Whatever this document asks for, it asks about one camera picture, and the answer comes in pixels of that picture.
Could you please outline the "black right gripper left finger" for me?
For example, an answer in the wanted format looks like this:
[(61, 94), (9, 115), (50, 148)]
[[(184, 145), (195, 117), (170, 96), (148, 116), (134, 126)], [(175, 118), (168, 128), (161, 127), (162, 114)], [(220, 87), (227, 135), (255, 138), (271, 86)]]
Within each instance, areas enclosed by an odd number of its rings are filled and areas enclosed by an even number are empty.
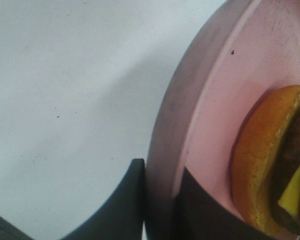
[(64, 240), (141, 240), (144, 224), (145, 161), (135, 158), (107, 201)]

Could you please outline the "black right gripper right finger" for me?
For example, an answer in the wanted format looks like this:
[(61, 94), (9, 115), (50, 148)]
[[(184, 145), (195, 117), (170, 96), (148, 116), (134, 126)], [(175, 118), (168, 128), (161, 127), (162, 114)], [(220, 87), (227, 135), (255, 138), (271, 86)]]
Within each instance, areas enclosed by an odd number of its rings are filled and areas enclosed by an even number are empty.
[(239, 219), (214, 199), (185, 167), (176, 197), (175, 233), (179, 240), (298, 240), (281, 232), (274, 237)]

